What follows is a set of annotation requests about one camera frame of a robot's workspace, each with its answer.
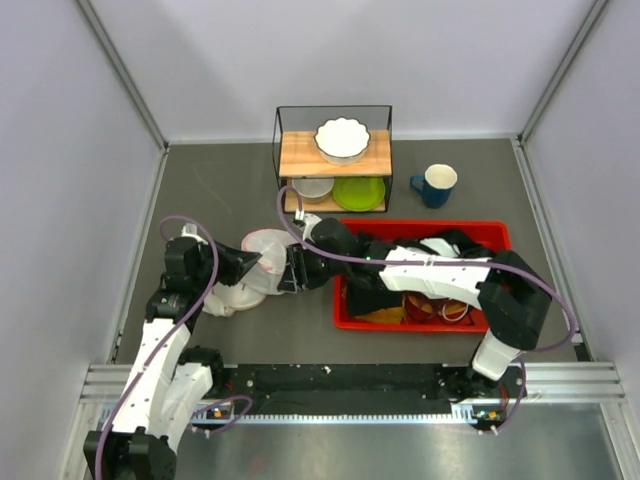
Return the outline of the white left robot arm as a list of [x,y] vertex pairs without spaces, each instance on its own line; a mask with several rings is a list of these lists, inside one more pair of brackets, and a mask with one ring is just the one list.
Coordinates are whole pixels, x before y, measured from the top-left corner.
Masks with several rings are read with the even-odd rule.
[[178,447],[198,403],[227,382],[217,351],[187,343],[212,288],[238,284],[260,257],[195,233],[167,242],[126,385],[102,428],[84,441],[93,478],[174,478]]

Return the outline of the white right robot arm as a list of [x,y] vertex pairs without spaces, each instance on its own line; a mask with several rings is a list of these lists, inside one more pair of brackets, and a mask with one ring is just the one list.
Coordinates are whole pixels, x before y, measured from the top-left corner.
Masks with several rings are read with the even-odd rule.
[[478,395],[492,394],[510,364],[538,347],[552,296],[511,250],[491,250],[459,229],[430,232],[398,222],[356,230],[305,214],[285,228],[294,242],[279,289],[298,293],[337,279],[338,320],[426,330],[442,321],[459,332],[467,316],[481,317],[484,336],[464,384]]

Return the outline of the white mesh laundry bag pink zipper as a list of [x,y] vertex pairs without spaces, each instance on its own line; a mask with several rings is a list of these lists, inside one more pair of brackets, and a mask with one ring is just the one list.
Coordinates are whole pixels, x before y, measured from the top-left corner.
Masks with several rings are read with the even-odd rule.
[[258,262],[243,277],[242,282],[265,295],[281,295],[278,285],[284,275],[287,262],[286,247],[295,240],[285,230],[260,229],[247,234],[241,250],[259,253]]

